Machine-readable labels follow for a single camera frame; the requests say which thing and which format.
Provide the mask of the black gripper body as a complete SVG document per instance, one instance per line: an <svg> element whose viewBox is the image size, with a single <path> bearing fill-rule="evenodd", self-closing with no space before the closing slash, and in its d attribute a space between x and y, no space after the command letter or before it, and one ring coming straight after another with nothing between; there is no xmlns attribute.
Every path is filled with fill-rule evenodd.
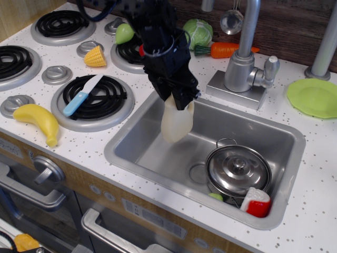
<svg viewBox="0 0 337 253"><path fill-rule="evenodd" d="M176 30L174 35L166 38L166 45L161 48L152 48L153 45L159 46L160 38L153 38L144 41L143 47L145 56L142 57L145 73L168 77L173 88L175 86L195 86L196 98L201 93L197 88L198 81L189 69L191 59L189 45L184 30Z"/></svg>

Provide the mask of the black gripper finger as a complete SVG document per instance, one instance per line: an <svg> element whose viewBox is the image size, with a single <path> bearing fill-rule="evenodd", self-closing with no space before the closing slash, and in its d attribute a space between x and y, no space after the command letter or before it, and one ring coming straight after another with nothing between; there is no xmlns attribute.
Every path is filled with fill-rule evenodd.
<svg viewBox="0 0 337 253"><path fill-rule="evenodd" d="M175 86L172 89L172 95L176 108L178 110L184 110L186 106L196 98L196 87Z"/></svg>
<svg viewBox="0 0 337 253"><path fill-rule="evenodd" d="M173 86L170 78L157 75L150 75L150 81L158 93L159 97L166 101L172 94Z"/></svg>

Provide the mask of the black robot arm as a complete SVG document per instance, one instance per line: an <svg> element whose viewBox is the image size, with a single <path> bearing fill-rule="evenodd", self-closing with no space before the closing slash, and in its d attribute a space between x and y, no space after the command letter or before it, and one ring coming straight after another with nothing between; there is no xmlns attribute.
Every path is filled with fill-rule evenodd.
<svg viewBox="0 0 337 253"><path fill-rule="evenodd" d="M185 31L176 24L169 1L76 1L82 16L92 22L120 12L143 43L144 72L163 101L173 97L184 110L200 96L198 81L189 69L191 59Z"/></svg>

